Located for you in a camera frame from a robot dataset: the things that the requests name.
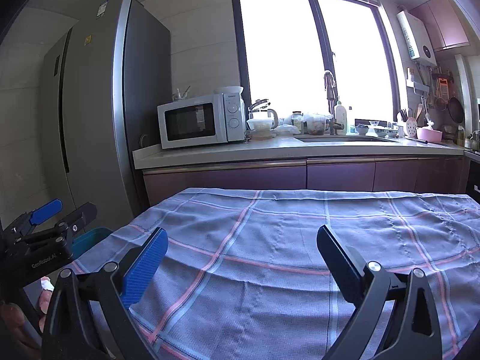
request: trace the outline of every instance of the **microwave window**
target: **microwave window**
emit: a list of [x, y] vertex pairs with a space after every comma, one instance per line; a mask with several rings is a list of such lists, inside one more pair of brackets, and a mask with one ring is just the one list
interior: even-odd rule
[[169, 141], [215, 135], [213, 104], [205, 103], [165, 111]]

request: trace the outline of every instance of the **screw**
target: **screw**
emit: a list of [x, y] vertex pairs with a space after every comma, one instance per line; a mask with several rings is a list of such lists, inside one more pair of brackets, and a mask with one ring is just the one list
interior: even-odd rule
[[368, 263], [368, 268], [371, 270], [371, 271], [374, 271], [374, 272], [378, 272], [380, 271], [380, 269], [382, 268], [382, 266], [380, 264], [378, 264], [378, 262], [376, 261], [370, 261]]
[[68, 276], [70, 276], [70, 273], [71, 273], [71, 270], [68, 269], [68, 268], [65, 268], [60, 272], [60, 277], [61, 278], [68, 278]]
[[417, 276], [417, 278], [423, 278], [423, 276], [425, 276], [425, 273], [420, 268], [415, 268], [413, 274]]
[[103, 270], [105, 272], [113, 272], [116, 269], [117, 269], [117, 263], [113, 261], [110, 261], [103, 266]]

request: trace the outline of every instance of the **plaid tablecloth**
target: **plaid tablecloth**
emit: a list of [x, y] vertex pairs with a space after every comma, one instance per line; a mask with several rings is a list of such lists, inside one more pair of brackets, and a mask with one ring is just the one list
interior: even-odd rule
[[[76, 260], [119, 261], [155, 227], [169, 250], [130, 311], [161, 359], [321, 359], [350, 318], [316, 246], [327, 224], [366, 261], [428, 275], [451, 359], [480, 319], [480, 206], [466, 195], [190, 188]], [[392, 308], [364, 358], [373, 356]]]

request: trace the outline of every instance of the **dish soap bottle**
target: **dish soap bottle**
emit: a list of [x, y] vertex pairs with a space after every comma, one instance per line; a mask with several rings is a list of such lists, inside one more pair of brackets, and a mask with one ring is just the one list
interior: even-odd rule
[[338, 135], [346, 135], [349, 125], [347, 123], [347, 110], [342, 105], [340, 100], [337, 101], [337, 105], [334, 108], [335, 112], [335, 122], [343, 124], [342, 130], [337, 130]]

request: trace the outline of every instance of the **chopsticks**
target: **chopsticks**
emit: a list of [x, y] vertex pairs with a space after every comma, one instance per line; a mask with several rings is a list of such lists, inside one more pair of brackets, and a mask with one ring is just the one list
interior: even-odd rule
[[409, 113], [407, 112], [406, 109], [401, 109], [401, 110], [400, 110], [400, 116], [402, 116], [402, 120], [403, 120], [404, 122], [406, 122], [407, 119], [409, 118]]
[[404, 137], [404, 138], [408, 139], [408, 140], [413, 140], [415, 142], [424, 143], [425, 145], [428, 145], [428, 141], [424, 140], [424, 139], [416, 139], [416, 138], [410, 138], [410, 137]]

